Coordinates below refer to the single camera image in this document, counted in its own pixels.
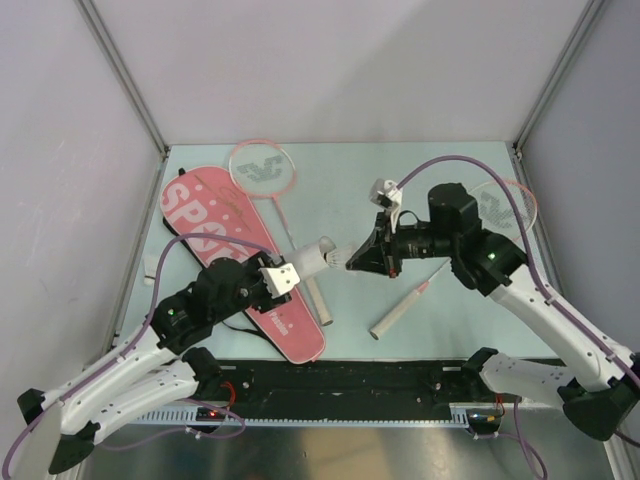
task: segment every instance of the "gray floor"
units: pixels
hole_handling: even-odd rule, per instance
[[[509,414],[503,429],[513,432]],[[523,412],[527,439],[550,480],[613,479],[602,444],[559,412]],[[140,440],[161,428],[129,426],[109,444]],[[90,480],[529,480],[516,442],[473,441],[463,430],[413,428],[250,428],[232,440],[195,441],[183,434],[126,453],[97,449]]]

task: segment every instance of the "gray wall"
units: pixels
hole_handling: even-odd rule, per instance
[[[524,162],[567,296],[636,351],[639,139],[640,2],[616,0],[525,145]],[[632,424],[640,437],[640,414]]]
[[[0,456],[99,353],[158,156],[74,2],[0,15]]]

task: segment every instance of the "racket logo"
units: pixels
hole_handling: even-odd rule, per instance
[[[515,214],[511,205],[504,210],[500,209],[500,200],[488,192],[480,194],[480,215],[490,224],[497,228],[510,229],[514,226]],[[527,219],[523,216],[522,220],[527,223]]]
[[[260,167],[255,163],[245,163],[244,165],[238,165],[236,170],[245,175],[249,180],[256,183],[268,182],[269,180],[275,180],[282,175],[281,168],[273,168],[276,164],[281,164],[284,161],[282,155],[275,155],[265,159],[264,166]]]

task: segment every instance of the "racket grip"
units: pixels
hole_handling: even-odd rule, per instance
[[[376,340],[380,340],[380,337],[389,330],[395,323],[400,320],[402,315],[411,308],[411,306],[418,301],[420,295],[424,290],[415,289],[412,290],[406,297],[404,297],[393,309],[387,313],[382,320],[376,323],[369,333]]]
[[[309,289],[309,295],[311,295],[313,306],[316,308],[316,312],[318,312],[318,320],[320,321],[320,326],[326,327],[327,325],[331,325],[333,323],[333,318],[331,317],[331,313],[329,313],[327,304],[324,302],[322,293],[320,293],[320,288],[318,287],[316,279],[308,278],[307,280],[305,280],[305,284]]]

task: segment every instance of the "wall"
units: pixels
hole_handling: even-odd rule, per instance
[[[69,0],[0,16],[0,454],[16,397],[99,353],[158,165]]]
[[[567,296],[635,351],[640,351],[638,45],[640,3],[611,2],[524,150]],[[640,421],[634,425],[638,437]]]
[[[96,0],[170,144],[512,140],[588,0]]]

